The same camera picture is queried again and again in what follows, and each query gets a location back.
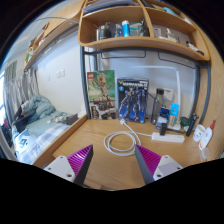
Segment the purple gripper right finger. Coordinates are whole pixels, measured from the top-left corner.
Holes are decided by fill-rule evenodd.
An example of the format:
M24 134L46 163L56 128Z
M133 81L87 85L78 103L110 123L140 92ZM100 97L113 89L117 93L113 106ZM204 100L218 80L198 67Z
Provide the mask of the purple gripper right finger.
M153 175L161 160L161 156L140 145L135 145L135 156L144 182L146 184L152 183L154 181Z

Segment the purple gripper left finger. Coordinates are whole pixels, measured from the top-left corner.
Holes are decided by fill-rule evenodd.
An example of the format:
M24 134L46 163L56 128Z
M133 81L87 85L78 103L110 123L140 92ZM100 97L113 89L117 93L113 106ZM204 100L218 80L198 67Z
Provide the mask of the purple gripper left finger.
M67 157L68 162L75 173L74 183L82 186L93 157L93 146L86 146Z

